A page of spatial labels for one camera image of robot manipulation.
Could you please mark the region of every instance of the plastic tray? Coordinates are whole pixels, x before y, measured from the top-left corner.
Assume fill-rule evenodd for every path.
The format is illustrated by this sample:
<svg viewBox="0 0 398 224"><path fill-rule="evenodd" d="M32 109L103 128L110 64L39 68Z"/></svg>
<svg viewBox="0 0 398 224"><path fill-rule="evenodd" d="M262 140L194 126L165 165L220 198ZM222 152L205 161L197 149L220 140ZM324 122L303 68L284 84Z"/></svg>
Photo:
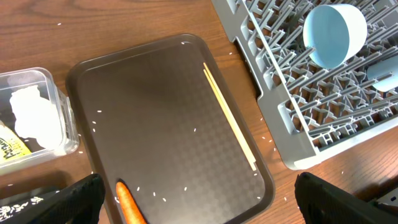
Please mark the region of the plastic tray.
<svg viewBox="0 0 398 224"><path fill-rule="evenodd" d="M256 159L252 169L206 63ZM266 209L271 175L200 38L178 35L79 63L67 89L113 223L119 179L149 223L241 223Z"/></svg>

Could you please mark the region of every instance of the black object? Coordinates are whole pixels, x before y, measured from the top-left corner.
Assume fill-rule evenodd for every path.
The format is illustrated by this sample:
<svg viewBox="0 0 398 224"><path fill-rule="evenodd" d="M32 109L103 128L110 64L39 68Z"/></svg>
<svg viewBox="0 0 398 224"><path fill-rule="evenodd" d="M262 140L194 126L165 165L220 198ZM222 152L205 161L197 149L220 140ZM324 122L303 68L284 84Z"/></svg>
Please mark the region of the black object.
<svg viewBox="0 0 398 224"><path fill-rule="evenodd" d="M98 223L105 188L98 174L91 174L55 195L22 210L4 221L4 224L72 224Z"/></svg>
<svg viewBox="0 0 398 224"><path fill-rule="evenodd" d="M206 63L256 158L253 171L203 73ZM67 90L106 208L116 182L149 223L241 223L274 198L271 175L211 53L178 35L75 66Z"/></svg>
<svg viewBox="0 0 398 224"><path fill-rule="evenodd" d="M307 224L398 223L398 217L308 172L297 177L295 196Z"/></svg>
<svg viewBox="0 0 398 224"><path fill-rule="evenodd" d="M56 187L41 187L30 192L25 192L17 195L13 195L8 198L0 199L0 207L12 206L14 204L23 204L29 202L34 197L40 197L42 199L47 199L57 192Z"/></svg>

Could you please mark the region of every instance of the brown tray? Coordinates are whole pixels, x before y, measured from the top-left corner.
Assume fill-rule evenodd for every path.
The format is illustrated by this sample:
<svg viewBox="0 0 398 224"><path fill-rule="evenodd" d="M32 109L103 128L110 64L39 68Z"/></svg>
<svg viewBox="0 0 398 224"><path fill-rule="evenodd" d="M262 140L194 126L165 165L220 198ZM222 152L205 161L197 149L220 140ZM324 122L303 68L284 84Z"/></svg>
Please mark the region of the brown tray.
<svg viewBox="0 0 398 224"><path fill-rule="evenodd" d="M67 89L113 223L124 222L119 179L149 223L242 223L272 203L271 175L201 38L178 35L79 63Z"/></svg>

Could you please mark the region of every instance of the yellow label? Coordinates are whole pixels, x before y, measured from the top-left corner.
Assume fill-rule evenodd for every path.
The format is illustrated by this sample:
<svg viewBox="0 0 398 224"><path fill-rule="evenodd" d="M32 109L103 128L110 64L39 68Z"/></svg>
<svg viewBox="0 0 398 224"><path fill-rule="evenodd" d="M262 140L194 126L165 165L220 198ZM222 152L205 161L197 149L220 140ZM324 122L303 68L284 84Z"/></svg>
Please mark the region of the yellow label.
<svg viewBox="0 0 398 224"><path fill-rule="evenodd" d="M0 125L0 163L31 154L25 144L6 126Z"/></svg>

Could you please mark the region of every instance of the wooden chopstick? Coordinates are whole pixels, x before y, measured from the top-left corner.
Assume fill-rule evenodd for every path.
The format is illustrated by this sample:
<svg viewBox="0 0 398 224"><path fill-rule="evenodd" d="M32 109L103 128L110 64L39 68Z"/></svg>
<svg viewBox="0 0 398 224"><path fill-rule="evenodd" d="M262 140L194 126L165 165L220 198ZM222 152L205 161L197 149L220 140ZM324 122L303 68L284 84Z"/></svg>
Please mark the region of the wooden chopstick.
<svg viewBox="0 0 398 224"><path fill-rule="evenodd" d="M220 104L221 109L223 110L224 115L226 116L226 119L228 120L228 123L231 126L231 128L235 134L235 137L238 140L238 142L242 148L242 151L250 164L251 169L257 170L256 165L255 165L256 158L254 158L254 155L251 152L250 147L249 147L248 143L246 142L246 139L244 138L243 133L235 120L235 117L233 116L231 110L229 109L229 106L226 103L224 96L223 96L221 90L218 88L218 85L217 85L215 79L213 78L213 75L211 74L209 68L207 67L206 63L203 63L203 65L205 66L205 69L203 69L203 72L205 73L205 75L207 77L207 80L211 86L211 89L213 90L214 94L216 95L218 103Z"/></svg>

